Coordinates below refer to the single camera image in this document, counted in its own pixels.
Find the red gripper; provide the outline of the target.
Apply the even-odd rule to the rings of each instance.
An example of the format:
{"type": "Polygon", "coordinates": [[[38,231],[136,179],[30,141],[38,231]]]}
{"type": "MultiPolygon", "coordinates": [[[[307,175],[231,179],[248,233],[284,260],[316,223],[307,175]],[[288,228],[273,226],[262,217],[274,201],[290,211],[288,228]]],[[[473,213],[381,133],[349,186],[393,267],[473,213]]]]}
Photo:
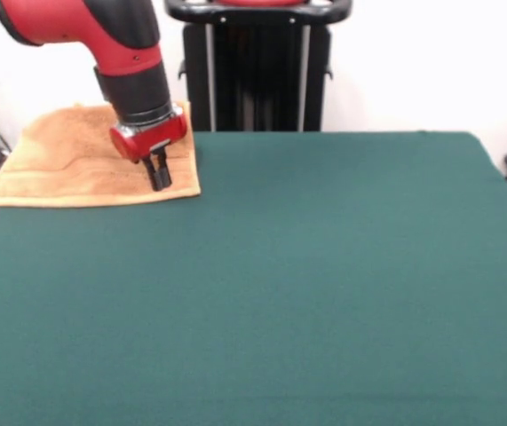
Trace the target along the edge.
{"type": "Polygon", "coordinates": [[[165,150],[157,152],[157,168],[150,157],[154,151],[175,143],[187,133],[186,116],[182,110],[175,110],[166,119],[146,126],[130,126],[118,123],[110,129],[110,138],[116,150],[131,162],[142,160],[150,184],[155,192],[171,186],[171,176],[165,150]]]}

